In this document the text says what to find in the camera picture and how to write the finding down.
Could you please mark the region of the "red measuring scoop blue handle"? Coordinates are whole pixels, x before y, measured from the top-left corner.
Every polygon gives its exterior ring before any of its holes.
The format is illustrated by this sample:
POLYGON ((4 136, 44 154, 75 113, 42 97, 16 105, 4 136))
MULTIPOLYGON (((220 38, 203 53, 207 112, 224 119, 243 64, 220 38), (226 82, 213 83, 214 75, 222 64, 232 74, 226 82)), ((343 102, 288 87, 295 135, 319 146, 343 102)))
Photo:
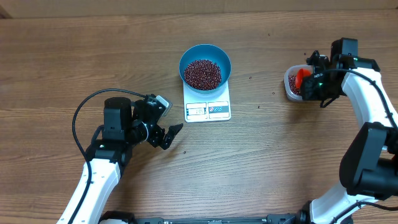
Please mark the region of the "red measuring scoop blue handle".
POLYGON ((303 82, 303 79, 304 79, 305 77, 309 77, 311 74, 312 74, 312 73, 311 73, 310 70, 301 68, 301 69, 297 72, 296 78, 295 78, 295 87, 296 87, 296 89, 300 89, 300 87, 301 87, 301 85, 302 85, 302 82, 303 82))

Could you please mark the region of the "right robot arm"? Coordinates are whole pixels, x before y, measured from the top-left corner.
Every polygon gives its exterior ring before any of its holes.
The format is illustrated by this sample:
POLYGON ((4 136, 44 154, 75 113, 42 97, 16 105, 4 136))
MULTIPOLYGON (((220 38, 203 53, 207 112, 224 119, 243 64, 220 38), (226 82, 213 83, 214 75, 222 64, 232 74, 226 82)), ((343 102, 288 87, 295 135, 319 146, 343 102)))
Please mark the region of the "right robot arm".
POLYGON ((395 212, 380 205, 397 196, 397 111, 374 59, 358 55, 358 40, 341 38, 330 56, 314 51, 305 65, 285 73, 292 101, 319 101, 321 108, 341 96, 349 98, 359 132, 340 162, 339 181, 321 197, 307 202, 296 215, 278 215, 280 223, 352 223, 364 206, 395 212))

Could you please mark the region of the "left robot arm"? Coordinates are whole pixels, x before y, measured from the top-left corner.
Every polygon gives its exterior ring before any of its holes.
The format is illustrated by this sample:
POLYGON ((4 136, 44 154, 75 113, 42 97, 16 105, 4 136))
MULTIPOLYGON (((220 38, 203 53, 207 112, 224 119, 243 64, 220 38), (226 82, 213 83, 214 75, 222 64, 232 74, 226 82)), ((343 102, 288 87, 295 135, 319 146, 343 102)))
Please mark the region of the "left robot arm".
POLYGON ((95 131, 85 153, 80 181, 59 219, 59 223, 136 223, 132 213, 104 211, 132 158, 133 148, 147 141, 168 149, 183 124, 168 130, 157 123, 172 104, 158 95, 146 95, 135 102, 112 97, 104 102, 104 123, 95 131))

